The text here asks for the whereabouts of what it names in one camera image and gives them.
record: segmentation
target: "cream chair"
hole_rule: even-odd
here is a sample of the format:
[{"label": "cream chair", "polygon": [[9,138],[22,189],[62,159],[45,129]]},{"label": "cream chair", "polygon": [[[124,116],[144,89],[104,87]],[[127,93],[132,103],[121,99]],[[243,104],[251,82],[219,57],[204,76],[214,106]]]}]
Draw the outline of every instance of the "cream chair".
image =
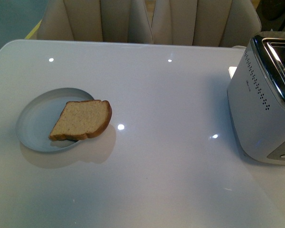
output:
[{"label": "cream chair", "polygon": [[144,0],[49,0],[37,39],[153,43]]},{"label": "cream chair", "polygon": [[247,46],[260,31],[250,0],[156,0],[155,44]]}]

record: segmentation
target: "silver toaster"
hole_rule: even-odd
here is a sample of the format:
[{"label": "silver toaster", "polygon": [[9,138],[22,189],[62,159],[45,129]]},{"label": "silver toaster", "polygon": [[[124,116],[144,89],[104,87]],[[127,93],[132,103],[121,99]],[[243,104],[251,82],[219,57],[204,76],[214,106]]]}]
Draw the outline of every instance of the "silver toaster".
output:
[{"label": "silver toaster", "polygon": [[227,94],[245,153],[285,165],[285,32],[261,32],[250,40]]}]

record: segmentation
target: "toast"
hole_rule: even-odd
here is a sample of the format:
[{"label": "toast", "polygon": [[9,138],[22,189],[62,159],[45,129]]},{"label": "toast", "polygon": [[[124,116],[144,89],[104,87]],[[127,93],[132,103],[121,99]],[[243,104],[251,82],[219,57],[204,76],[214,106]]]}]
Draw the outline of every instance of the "toast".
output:
[{"label": "toast", "polygon": [[78,141],[97,137],[105,131],[111,116],[112,109],[108,101],[69,101],[53,127],[49,139]]}]

